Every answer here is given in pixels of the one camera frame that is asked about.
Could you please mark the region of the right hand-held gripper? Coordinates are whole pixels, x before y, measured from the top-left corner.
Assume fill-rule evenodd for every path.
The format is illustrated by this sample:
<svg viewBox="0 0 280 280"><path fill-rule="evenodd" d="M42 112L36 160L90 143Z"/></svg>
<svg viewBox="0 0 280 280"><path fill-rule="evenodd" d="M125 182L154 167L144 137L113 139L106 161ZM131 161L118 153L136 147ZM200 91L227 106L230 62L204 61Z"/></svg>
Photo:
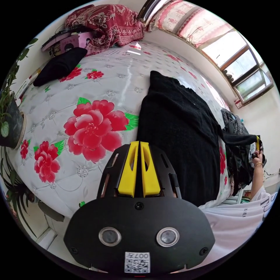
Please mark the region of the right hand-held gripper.
<svg viewBox="0 0 280 280"><path fill-rule="evenodd" d="M257 138L257 141L256 141L256 150L262 151L262 142L261 142L261 140L260 140L260 136L257 135L256 138ZM262 168L265 166L266 162L267 162L267 160L266 160L265 156L263 155L263 160L262 160L263 166L262 166Z"/></svg>

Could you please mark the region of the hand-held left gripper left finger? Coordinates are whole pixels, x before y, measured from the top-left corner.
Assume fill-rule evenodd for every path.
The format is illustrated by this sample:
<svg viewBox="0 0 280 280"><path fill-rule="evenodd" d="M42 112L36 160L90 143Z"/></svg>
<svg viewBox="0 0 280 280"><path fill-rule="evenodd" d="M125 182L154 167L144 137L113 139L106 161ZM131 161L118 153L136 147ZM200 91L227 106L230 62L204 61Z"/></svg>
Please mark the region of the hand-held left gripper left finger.
<svg viewBox="0 0 280 280"><path fill-rule="evenodd" d="M128 147L128 152L118 186L119 195L134 197L137 177L138 150L139 142L131 142Z"/></svg>

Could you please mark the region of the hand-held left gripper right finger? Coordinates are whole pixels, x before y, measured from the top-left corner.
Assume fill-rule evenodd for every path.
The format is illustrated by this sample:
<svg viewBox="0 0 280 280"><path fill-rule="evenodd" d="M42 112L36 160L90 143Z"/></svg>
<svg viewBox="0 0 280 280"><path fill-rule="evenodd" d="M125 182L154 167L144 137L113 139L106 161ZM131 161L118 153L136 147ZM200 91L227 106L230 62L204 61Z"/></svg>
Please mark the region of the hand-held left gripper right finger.
<svg viewBox="0 0 280 280"><path fill-rule="evenodd" d="M147 142L140 142L140 153L143 196L158 196L161 191L160 184L158 182L151 150Z"/></svg>

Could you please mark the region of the person's right hand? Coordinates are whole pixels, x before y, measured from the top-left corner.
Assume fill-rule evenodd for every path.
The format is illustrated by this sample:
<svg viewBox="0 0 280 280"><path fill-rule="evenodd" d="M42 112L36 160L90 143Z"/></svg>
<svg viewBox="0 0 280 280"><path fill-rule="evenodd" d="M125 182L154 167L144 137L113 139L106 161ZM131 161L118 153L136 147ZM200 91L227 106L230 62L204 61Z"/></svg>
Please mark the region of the person's right hand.
<svg viewBox="0 0 280 280"><path fill-rule="evenodd" d="M252 155L252 162L253 162L253 167L254 169L257 167L262 167L262 156L263 156L263 151L258 151L256 150L253 155Z"/></svg>

